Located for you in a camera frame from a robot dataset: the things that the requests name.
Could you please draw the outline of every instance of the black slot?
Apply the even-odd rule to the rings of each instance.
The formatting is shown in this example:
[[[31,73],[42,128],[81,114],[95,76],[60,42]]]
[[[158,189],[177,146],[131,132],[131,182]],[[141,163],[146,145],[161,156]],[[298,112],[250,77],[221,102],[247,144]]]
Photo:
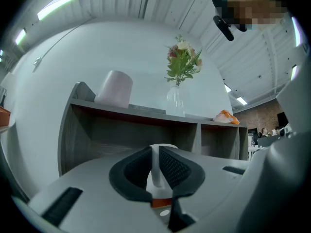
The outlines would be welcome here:
[[[243,175],[245,172],[244,169],[240,169],[240,168],[233,167],[233,166],[225,166],[223,170],[231,172],[231,173],[240,174],[240,175]]]
[[[58,227],[58,225],[65,218],[66,214],[73,207],[75,202],[81,195],[82,190],[78,188],[69,187],[42,215],[42,217],[49,223]]]

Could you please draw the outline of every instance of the fluorescent light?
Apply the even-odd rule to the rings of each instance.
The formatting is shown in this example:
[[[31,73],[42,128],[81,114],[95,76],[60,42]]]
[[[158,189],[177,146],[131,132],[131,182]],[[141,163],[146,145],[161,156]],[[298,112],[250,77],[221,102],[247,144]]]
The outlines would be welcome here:
[[[22,41],[22,39],[25,37],[25,35],[26,35],[26,30],[22,29],[21,32],[18,34],[15,40],[15,43],[18,45]]]
[[[231,91],[231,89],[228,86],[226,86],[226,84],[225,84],[225,90],[227,91],[227,93]]]
[[[295,37],[296,37],[296,47],[301,44],[301,36],[299,32],[299,23],[295,17],[292,17],[294,30],[295,30]]]
[[[39,11],[38,18],[41,21],[44,17],[46,17],[49,13],[62,6],[63,4],[69,2],[71,0],[53,0],[47,6],[45,6],[42,10]]]
[[[292,68],[292,76],[291,76],[291,80],[293,80],[296,77],[297,74],[297,66],[294,66]]]
[[[246,105],[247,102],[242,97],[237,98],[237,101],[239,101],[241,104]]]

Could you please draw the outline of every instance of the flower vase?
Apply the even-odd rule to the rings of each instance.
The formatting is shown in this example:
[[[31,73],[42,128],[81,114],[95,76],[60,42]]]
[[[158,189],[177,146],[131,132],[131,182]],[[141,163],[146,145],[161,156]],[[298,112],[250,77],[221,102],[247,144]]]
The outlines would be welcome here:
[[[166,98],[166,114],[177,117],[185,117],[184,103],[180,96],[179,86],[170,88]]]

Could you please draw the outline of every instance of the orange object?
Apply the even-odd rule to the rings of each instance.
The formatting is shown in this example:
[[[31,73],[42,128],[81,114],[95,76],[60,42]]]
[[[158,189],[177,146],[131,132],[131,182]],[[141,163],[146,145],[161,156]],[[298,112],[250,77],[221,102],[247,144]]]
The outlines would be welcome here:
[[[0,127],[8,126],[10,123],[11,112],[0,106]]]
[[[229,119],[229,121],[230,121],[229,123],[232,123],[232,124],[240,124],[240,122],[238,121],[238,119],[237,119],[235,116],[232,116],[232,115],[230,114],[229,111],[222,110],[222,111],[220,112],[220,114],[224,114],[224,116],[225,116],[226,118]]]

